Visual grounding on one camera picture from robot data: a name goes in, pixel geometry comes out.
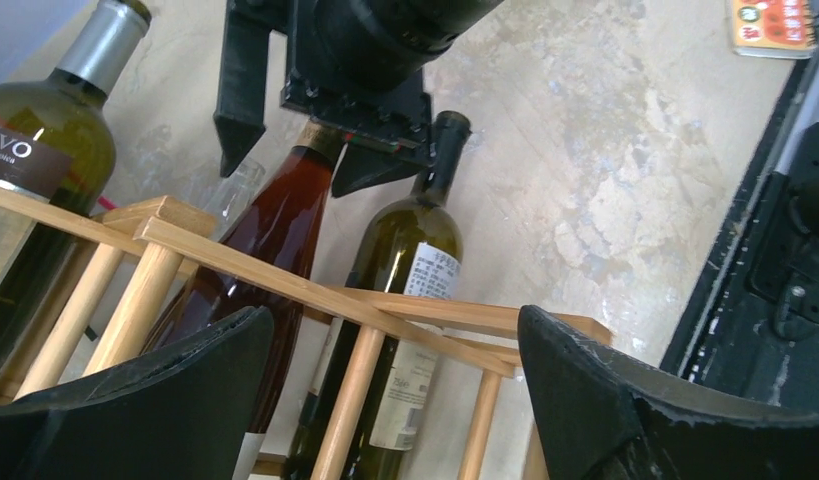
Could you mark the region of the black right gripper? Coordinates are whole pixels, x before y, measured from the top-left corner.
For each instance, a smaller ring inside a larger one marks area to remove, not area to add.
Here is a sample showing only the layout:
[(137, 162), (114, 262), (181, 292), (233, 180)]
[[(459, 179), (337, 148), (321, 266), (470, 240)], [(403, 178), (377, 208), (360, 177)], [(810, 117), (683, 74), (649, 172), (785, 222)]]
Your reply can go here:
[(348, 142), (332, 196), (417, 175), (431, 162), (423, 68), (498, 5), (228, 0), (213, 114), (220, 176), (231, 176), (266, 131), (269, 39), (286, 26), (283, 107), (342, 131)]

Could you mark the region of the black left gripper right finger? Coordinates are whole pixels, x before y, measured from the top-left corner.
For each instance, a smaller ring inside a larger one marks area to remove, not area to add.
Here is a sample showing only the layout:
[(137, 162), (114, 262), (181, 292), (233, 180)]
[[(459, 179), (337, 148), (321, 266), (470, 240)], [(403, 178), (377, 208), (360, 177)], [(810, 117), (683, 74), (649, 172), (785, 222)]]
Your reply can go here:
[(535, 305), (517, 340), (554, 479), (819, 479), (819, 412), (685, 381)]

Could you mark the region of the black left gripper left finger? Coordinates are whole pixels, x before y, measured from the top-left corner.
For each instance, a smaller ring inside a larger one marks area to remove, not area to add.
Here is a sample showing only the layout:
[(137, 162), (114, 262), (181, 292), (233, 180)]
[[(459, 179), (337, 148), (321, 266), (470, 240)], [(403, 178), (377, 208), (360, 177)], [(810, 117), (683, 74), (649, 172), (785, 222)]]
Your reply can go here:
[(246, 307), (157, 351), (0, 406), (0, 479), (229, 479), (274, 321)]

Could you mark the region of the red wine bottle gold cap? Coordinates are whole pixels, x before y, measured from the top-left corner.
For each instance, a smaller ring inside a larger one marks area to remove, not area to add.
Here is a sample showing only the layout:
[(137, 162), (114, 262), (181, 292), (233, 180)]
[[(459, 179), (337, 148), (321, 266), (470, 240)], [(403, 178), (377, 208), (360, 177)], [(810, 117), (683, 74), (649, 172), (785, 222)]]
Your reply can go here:
[[(272, 179), (222, 236), (222, 244), (308, 278), (343, 146), (339, 130), (308, 122)], [(247, 306), (268, 308), (275, 323), (256, 408), (231, 475), (234, 479), (251, 475), (287, 378), (302, 304), (201, 267), (191, 287), (182, 289), (165, 308), (143, 347), (145, 352), (156, 350)]]

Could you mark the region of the green bottle black neck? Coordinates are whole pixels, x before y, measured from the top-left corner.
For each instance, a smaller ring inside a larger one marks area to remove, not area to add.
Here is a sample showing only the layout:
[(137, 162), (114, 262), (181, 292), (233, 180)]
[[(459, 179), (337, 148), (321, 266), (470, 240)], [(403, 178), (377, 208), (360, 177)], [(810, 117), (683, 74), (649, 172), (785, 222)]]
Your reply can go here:
[[(471, 122), (456, 111), (434, 122), (435, 162), (411, 193), (369, 222), (346, 284), (438, 299), (453, 297), (463, 259), (459, 228), (445, 205)], [(298, 420), (284, 479), (308, 479), (333, 412), (360, 327), (332, 319)], [(395, 479), (412, 450), (439, 355), (407, 341), (383, 341), (342, 469), (344, 479)]]

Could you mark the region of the wooden wine rack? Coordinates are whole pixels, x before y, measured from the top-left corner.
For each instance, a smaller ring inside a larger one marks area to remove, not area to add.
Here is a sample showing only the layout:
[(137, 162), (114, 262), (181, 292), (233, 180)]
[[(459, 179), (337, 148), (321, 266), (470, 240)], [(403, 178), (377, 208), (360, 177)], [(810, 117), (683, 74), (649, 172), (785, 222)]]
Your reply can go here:
[(125, 254), (137, 256), (139, 263), (87, 365), (91, 374), (135, 357), (175, 275), (202, 265), (298, 302), (313, 318), (339, 316), (360, 325), (359, 345), (317, 456), (315, 478), (339, 476), (368, 391), (376, 347), (387, 335), (481, 369), (459, 470), (462, 479), (479, 477), (500, 385), (515, 374), (521, 360), (516, 349), (479, 342), (476, 335), (513, 337), (516, 308), (324, 287), (210, 241), (212, 216), (170, 196), (112, 211), (99, 222), (2, 188), (0, 207), (98, 246), (24, 379), (21, 394), (46, 388), (58, 378)]

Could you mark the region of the green bottle silver cap top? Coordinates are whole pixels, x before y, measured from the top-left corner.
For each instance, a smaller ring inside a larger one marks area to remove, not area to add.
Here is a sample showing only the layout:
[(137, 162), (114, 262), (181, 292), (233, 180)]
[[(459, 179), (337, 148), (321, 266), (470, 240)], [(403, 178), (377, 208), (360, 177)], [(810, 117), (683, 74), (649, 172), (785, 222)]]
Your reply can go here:
[[(101, 1), (43, 80), (0, 84), (0, 188), (88, 214), (116, 163), (102, 109), (152, 21)], [(45, 298), (70, 235), (0, 207), (0, 374)]]

